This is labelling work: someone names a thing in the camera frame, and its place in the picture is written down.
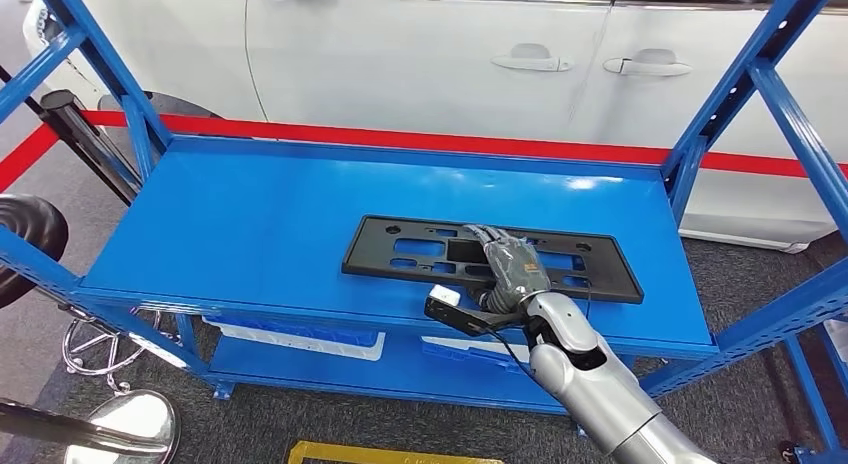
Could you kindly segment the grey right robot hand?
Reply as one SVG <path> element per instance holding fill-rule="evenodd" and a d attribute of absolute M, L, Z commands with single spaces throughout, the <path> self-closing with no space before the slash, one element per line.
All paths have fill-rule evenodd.
<path fill-rule="evenodd" d="M 496 314 L 523 311 L 533 296 L 551 289 L 547 271 L 526 238 L 488 225 L 466 224 L 464 228 L 481 243 L 495 278 L 494 287 L 476 297 L 482 310 Z"/>

